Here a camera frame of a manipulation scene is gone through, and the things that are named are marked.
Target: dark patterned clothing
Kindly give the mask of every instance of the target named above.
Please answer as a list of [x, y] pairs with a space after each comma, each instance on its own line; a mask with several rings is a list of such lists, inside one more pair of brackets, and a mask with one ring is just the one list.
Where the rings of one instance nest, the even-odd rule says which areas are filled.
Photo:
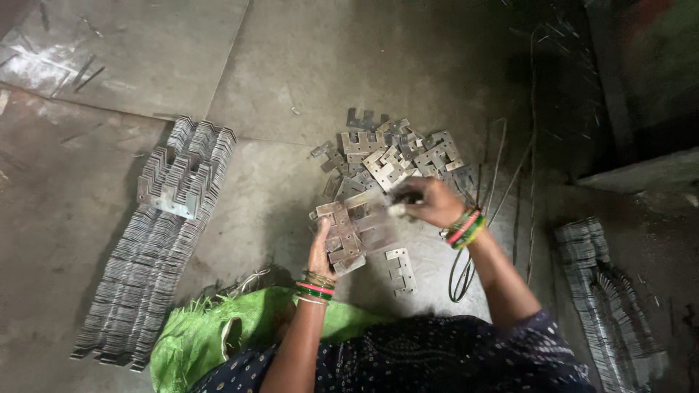
[[[321, 342], [316, 392], [594, 392], [544, 311], [515, 328], [471, 316], [415, 317]], [[194, 393], [257, 392], [278, 349], [249, 349], [213, 369]]]

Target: concrete floor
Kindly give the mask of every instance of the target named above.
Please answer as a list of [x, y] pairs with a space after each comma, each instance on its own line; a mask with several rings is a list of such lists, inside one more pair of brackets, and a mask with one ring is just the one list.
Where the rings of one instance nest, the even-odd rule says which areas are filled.
[[[311, 241], [308, 212], [324, 202], [319, 196], [328, 178], [319, 167], [324, 158], [310, 158], [309, 152], [345, 130], [350, 106], [408, 117], [420, 131], [448, 129], [473, 164], [494, 162], [499, 125], [493, 121], [510, 118], [494, 208], [529, 132], [528, 90], [506, 77], [509, 60], [528, 54], [528, 42], [508, 33], [508, 16], [500, 6], [495, 1], [252, 1], [207, 115], [241, 137], [215, 214], [180, 281], [178, 302], [270, 263], [298, 276]], [[136, 178], [168, 126], [24, 92], [10, 95], [0, 115], [3, 391], [152, 389], [147, 372], [67, 357], [106, 259], [135, 208]], [[550, 143], [542, 140], [546, 148]], [[579, 146], [579, 141], [564, 143], [570, 151]], [[554, 145], [551, 151], [561, 149]], [[560, 161], [544, 163], [556, 169], [542, 172], [538, 181], [565, 180]], [[482, 190], [489, 188], [489, 168]], [[523, 274], [530, 183], [530, 174], [523, 173], [491, 226]], [[543, 187], [539, 194], [546, 199]], [[577, 316], [558, 312], [567, 303], [557, 295], [562, 285], [552, 284], [562, 276], [552, 268], [545, 203], [538, 205], [537, 217], [541, 241], [534, 249], [532, 290], [558, 314], [576, 353], [589, 361]], [[462, 303], [447, 298], [454, 253], [437, 232], [424, 223], [400, 224], [396, 246], [408, 247], [417, 296], [396, 300], [385, 262], [374, 255], [340, 283], [337, 299], [376, 313], [471, 314], [488, 320], [477, 280]]]

